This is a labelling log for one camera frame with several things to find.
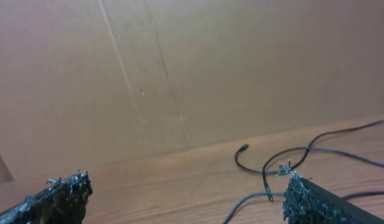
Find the beige wall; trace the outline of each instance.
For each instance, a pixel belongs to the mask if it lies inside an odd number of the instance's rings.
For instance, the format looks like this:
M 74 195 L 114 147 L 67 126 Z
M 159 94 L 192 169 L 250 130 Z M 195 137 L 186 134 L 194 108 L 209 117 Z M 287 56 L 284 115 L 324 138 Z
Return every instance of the beige wall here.
M 0 0 L 14 178 L 384 113 L 384 0 Z

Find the wooden table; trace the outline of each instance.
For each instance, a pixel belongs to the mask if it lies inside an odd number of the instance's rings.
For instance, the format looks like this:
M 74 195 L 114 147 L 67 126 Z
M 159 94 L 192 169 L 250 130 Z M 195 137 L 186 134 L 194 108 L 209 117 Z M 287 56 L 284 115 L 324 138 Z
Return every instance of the wooden table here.
M 240 156 L 248 167 L 260 169 L 275 152 L 306 146 L 317 134 L 365 124 L 376 119 L 339 122 L 315 128 L 237 140 L 138 161 L 89 167 L 93 184 L 84 223 L 221 223 L 244 196 L 263 191 L 260 175 L 240 170 L 234 163 L 236 150 L 244 143 L 250 148 Z M 317 146 L 331 147 L 384 162 L 384 124 L 354 133 L 338 134 Z M 276 161 L 296 162 L 303 152 L 288 154 Z M 384 190 L 384 168 L 335 154 L 312 152 L 297 172 L 337 195 L 365 190 Z M 0 186 L 0 211 L 35 194 L 45 179 L 65 177 L 75 170 L 37 175 Z M 285 190 L 288 177 L 269 176 L 272 191 Z M 231 223 L 284 223 L 282 198 L 248 201 Z M 384 219 L 384 196 L 357 198 L 352 203 Z

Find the cardboard wall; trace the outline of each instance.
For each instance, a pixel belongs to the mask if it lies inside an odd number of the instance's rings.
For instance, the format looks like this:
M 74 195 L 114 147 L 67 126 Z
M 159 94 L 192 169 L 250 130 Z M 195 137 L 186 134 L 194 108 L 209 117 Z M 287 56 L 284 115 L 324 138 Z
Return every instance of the cardboard wall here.
M 384 0 L 0 0 L 14 178 L 384 113 Z

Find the tangled cable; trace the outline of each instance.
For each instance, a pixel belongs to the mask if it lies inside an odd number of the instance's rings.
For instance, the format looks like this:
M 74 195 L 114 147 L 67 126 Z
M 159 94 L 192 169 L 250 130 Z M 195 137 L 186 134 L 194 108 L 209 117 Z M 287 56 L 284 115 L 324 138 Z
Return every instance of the tangled cable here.
M 279 195 L 279 196 L 283 196 L 283 193 L 280 193 L 280 192 L 271 192 L 270 191 L 270 188 L 269 188 L 269 185 L 268 185 L 268 182 L 266 181 L 266 175 L 267 174 L 277 174 L 278 173 L 278 170 L 266 170 L 266 167 L 268 166 L 268 164 L 276 157 L 284 154 L 284 153 L 287 153 L 287 152 L 291 152 L 291 151 L 297 151 L 297 150 L 305 150 L 305 153 L 303 155 L 303 157 L 296 163 L 294 164 L 293 166 L 290 166 L 290 169 L 291 170 L 294 170 L 295 168 L 297 168 L 299 165 L 301 165 L 307 155 L 309 154 L 309 152 L 311 151 L 321 151 L 321 152 L 331 152 L 331 153 L 336 153 L 336 154 L 341 154 L 343 156 L 347 156 L 347 157 L 350 157 L 352 159 L 357 159 L 357 160 L 360 160 L 362 162 L 366 162 L 366 163 L 369 163 L 369 164 L 372 164 L 372 165 L 375 165 L 375 166 L 379 166 L 379 167 L 384 167 L 384 163 L 383 162 L 378 162 L 378 161 L 373 161 L 371 159 L 367 159 L 367 158 L 364 158 L 364 157 L 361 157 L 361 156 L 358 156 L 358 155 L 355 155 L 355 154 L 352 154 L 352 153 L 349 153 L 349 152 L 344 152 L 344 151 L 340 151 L 340 150 L 336 150 L 336 149 L 327 149 L 327 148 L 319 148 L 319 147 L 313 147 L 314 143 L 321 137 L 323 136 L 326 136 L 326 135 L 329 135 L 329 134 L 337 134 L 337 133 L 344 133 L 344 132 L 351 132 L 351 131 L 357 131 L 359 129 L 363 129 L 363 128 L 368 128 L 368 127 L 371 127 L 371 126 L 375 126 L 375 125 L 378 125 L 378 124 L 382 124 L 384 123 L 384 119 L 382 120 L 379 120 L 379 121 L 375 121 L 375 122 L 372 122 L 372 123 L 369 123 L 369 124 L 365 124 L 365 125 L 362 125 L 362 126 L 358 126 L 358 127 L 354 127 L 354 128 L 347 128 L 347 129 L 341 129 L 341 130 L 337 130 L 337 131 L 329 131 L 329 132 L 326 132 L 326 133 L 322 133 L 318 136 L 316 136 L 308 145 L 308 147 L 294 147 L 294 148 L 290 148 L 290 149 L 286 149 L 286 150 L 283 150 L 277 154 L 275 154 L 274 156 L 272 156 L 271 158 L 269 158 L 268 161 L 265 162 L 264 166 L 262 167 L 262 170 L 256 170 L 256 169 L 250 169 L 250 168 L 247 168 L 245 167 L 244 165 L 242 165 L 239 161 L 238 161 L 238 158 L 239 158 L 239 155 L 245 151 L 247 148 L 248 148 L 248 144 L 244 144 L 241 148 L 239 148 L 239 150 L 237 150 L 236 154 L 235 154 L 235 162 L 236 162 L 236 165 L 238 167 L 240 167 L 241 169 L 245 170 L 245 171 L 248 171 L 248 172 L 253 172 L 253 173 L 256 173 L 256 174 L 262 174 L 262 178 L 263 178 L 263 182 L 264 182 L 264 187 L 265 187 L 265 192 L 258 192 L 258 193 L 254 193 L 254 194 L 251 194 L 251 195 L 248 195 L 246 196 L 245 198 L 243 198 L 243 200 L 241 200 L 236 206 L 235 208 L 230 212 L 230 214 L 227 216 L 227 218 L 225 219 L 225 221 L 223 222 L 223 224 L 227 224 L 231 219 L 232 217 L 234 216 L 235 212 L 237 211 L 237 209 L 239 208 L 239 206 L 244 203 L 246 200 L 250 199 L 250 198 L 253 198 L 253 197 L 257 197 L 257 196 L 262 196 L 262 195 L 267 195 L 269 200 L 273 202 L 273 197 L 272 195 Z M 349 200 L 351 198 L 356 198 L 356 197 L 366 197 L 366 196 L 373 196 L 373 195 L 384 195 L 384 191 L 371 191 L 371 192 L 359 192 L 359 193 L 354 193 L 354 194 L 350 194 L 350 195 L 347 195 L 347 196 L 344 196 L 343 199 L 345 200 Z

